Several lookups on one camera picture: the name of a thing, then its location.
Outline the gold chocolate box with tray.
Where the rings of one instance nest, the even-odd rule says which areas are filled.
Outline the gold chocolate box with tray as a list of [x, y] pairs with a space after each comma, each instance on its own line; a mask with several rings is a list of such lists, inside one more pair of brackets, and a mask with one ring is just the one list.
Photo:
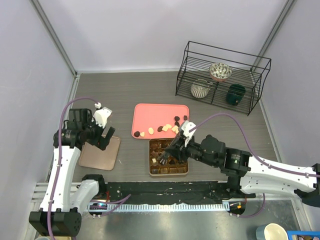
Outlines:
[[[170, 145], [173, 138], [156, 138], [149, 140], [149, 174], [153, 177], [163, 176], [182, 176], [189, 172], [188, 162], [179, 163], [175, 158], [170, 156], [167, 164], [161, 165], [157, 158], [164, 153], [166, 147]], [[156, 158], [156, 163], [152, 162], [152, 158]], [[158, 169], [158, 174], [152, 174], [152, 169]]]

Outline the metal tongs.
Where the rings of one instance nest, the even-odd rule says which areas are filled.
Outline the metal tongs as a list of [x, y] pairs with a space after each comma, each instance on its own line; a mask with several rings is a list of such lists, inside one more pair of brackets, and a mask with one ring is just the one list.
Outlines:
[[169, 156], [164, 153], [164, 154], [161, 154], [158, 158], [157, 158], [157, 161], [159, 162], [159, 164], [161, 165], [166, 165], [168, 163], [168, 158]]

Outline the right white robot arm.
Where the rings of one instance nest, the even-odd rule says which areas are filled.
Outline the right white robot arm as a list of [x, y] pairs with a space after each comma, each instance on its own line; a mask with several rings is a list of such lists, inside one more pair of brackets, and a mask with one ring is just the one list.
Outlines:
[[163, 150], [151, 154], [151, 166], [160, 169], [175, 158], [179, 164], [193, 159], [227, 176], [226, 183], [215, 183], [210, 194], [218, 199], [244, 198], [257, 193], [298, 196], [312, 207], [320, 205], [320, 166], [301, 167], [267, 160], [253, 152], [226, 147], [212, 135], [201, 143], [180, 130]]

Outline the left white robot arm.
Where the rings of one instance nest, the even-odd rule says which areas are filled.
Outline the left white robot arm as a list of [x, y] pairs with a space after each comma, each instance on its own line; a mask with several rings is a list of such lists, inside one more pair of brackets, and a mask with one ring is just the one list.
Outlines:
[[76, 237], [82, 223], [82, 213], [89, 202], [102, 199], [107, 192], [100, 174], [88, 174], [79, 189], [71, 194], [76, 164], [85, 144], [105, 150], [115, 132], [110, 127], [103, 132], [112, 111], [106, 107], [92, 112], [87, 108], [69, 110], [69, 119], [63, 119], [53, 136], [53, 163], [45, 196], [39, 210], [29, 214], [28, 221], [42, 236]]

